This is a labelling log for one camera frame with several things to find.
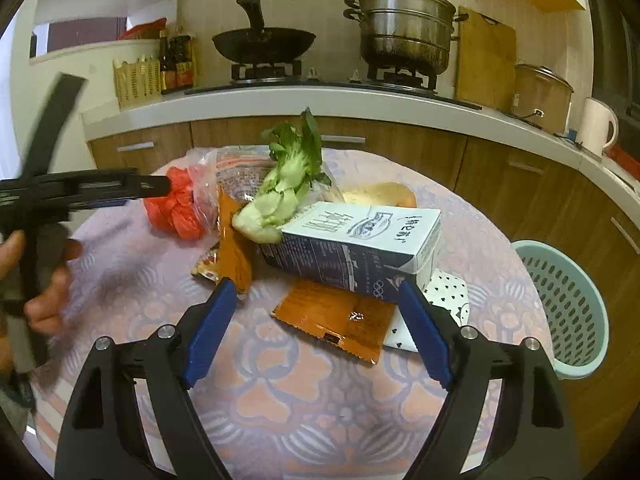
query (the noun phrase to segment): gas stove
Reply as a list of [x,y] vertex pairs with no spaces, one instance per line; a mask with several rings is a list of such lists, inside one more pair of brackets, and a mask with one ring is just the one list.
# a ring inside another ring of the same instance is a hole
[[354,75],[344,81],[322,81],[316,71],[309,69],[306,79],[302,79],[302,64],[299,60],[291,64],[282,65],[233,65],[232,78],[229,84],[222,86],[212,86],[206,88],[193,88],[185,92],[186,95],[204,94],[210,92],[220,92],[226,90],[243,89],[243,88],[264,88],[264,87],[324,87],[324,88],[348,88],[354,90],[377,90],[381,92],[389,92],[393,94],[404,94],[413,97],[420,97],[426,100],[439,101],[449,104],[455,104],[471,110],[481,110],[482,107],[458,101],[447,97],[437,95],[437,93],[425,88],[423,79],[415,73],[401,73],[398,70],[394,72],[380,72],[380,69],[374,67],[369,68],[367,78],[360,80],[357,71]]
[[302,63],[299,59],[291,63],[258,63],[253,65],[233,64],[231,84],[250,86],[258,83],[283,83],[302,79]]

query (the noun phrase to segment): electric kettle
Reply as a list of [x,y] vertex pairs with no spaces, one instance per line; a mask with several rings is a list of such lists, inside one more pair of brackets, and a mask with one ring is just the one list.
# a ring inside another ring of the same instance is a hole
[[[607,142],[609,124],[613,125],[613,135]],[[612,146],[618,140],[618,118],[613,110],[606,104],[587,97],[582,122],[575,140],[581,142],[588,152],[597,158],[602,158],[602,150]]]

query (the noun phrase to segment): floral tablecloth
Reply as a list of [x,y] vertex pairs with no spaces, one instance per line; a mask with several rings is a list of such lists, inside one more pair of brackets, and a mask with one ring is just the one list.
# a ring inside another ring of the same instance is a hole
[[[504,235],[480,212],[436,182],[386,158],[324,150],[338,185],[381,180],[410,187],[418,206],[443,213],[438,267],[466,280],[469,324],[488,338],[538,338],[551,353],[536,289]],[[178,165],[184,165],[181,159]],[[38,437],[53,459],[66,403],[92,343],[148,337],[177,322],[210,287],[190,276],[212,239],[185,243],[150,228],[140,201],[98,211],[78,230],[85,254],[73,266],[69,329],[36,378]],[[191,399],[221,459],[241,478],[357,478],[402,475],[422,447],[445,392],[417,354],[383,349],[366,365],[270,317],[291,279],[262,265],[240,304],[209,375]],[[154,459],[171,470],[148,393],[137,386]],[[486,447],[499,384],[490,387],[470,454]]]

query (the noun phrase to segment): red object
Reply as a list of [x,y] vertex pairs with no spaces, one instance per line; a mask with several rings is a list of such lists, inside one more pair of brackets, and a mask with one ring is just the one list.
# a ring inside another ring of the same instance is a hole
[[620,168],[630,173],[634,179],[640,180],[640,162],[620,148],[619,145],[614,144],[607,148],[606,155],[615,160]]
[[157,40],[163,28],[166,28],[166,18],[160,18],[151,23],[141,23],[123,32],[118,40]]
[[177,234],[183,240],[198,240],[204,229],[193,209],[189,172],[172,166],[166,176],[171,181],[169,195],[144,199],[149,223],[159,231]]

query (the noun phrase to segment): cabinet handle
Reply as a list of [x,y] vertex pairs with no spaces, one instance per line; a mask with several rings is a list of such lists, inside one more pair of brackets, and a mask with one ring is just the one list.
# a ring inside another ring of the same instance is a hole
[[129,146],[120,146],[117,148],[119,153],[121,152],[136,152],[137,150],[145,150],[146,148],[152,148],[155,144],[152,140],[149,142],[139,142],[138,144],[130,144]]
[[364,137],[347,137],[342,135],[323,135],[320,136],[323,142],[348,142],[350,144],[364,144],[367,139]]
[[513,162],[512,160],[510,160],[509,165],[512,168],[517,168],[518,170],[531,171],[540,175],[545,173],[545,170],[541,170],[540,168],[536,168],[535,166],[530,166],[529,164],[523,164],[522,162]]
[[638,244],[636,244],[631,235],[625,231],[625,228],[623,228],[622,225],[620,225],[618,221],[613,218],[613,216],[611,217],[611,223],[615,225],[616,229],[620,231],[620,234],[625,237],[625,240],[629,242],[629,245],[633,248],[636,254],[640,254],[640,247],[638,247]]

